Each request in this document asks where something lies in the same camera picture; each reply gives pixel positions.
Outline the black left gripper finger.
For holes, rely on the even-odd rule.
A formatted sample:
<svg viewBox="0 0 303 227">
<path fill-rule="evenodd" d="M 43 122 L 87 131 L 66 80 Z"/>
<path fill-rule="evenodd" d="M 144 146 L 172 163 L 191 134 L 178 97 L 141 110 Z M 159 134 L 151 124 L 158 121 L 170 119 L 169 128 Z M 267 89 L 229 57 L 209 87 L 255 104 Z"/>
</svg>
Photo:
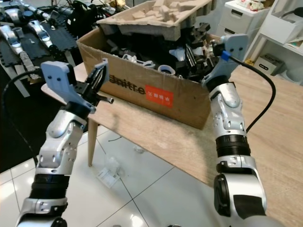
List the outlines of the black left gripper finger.
<svg viewBox="0 0 303 227">
<path fill-rule="evenodd" d="M 99 91 L 102 84 L 102 65 L 95 65 L 85 81 L 86 91 Z"/>
<path fill-rule="evenodd" d="M 95 91 L 100 91 L 102 85 L 109 80 L 108 60 L 103 59 L 102 62 L 95 65 Z"/>
</svg>

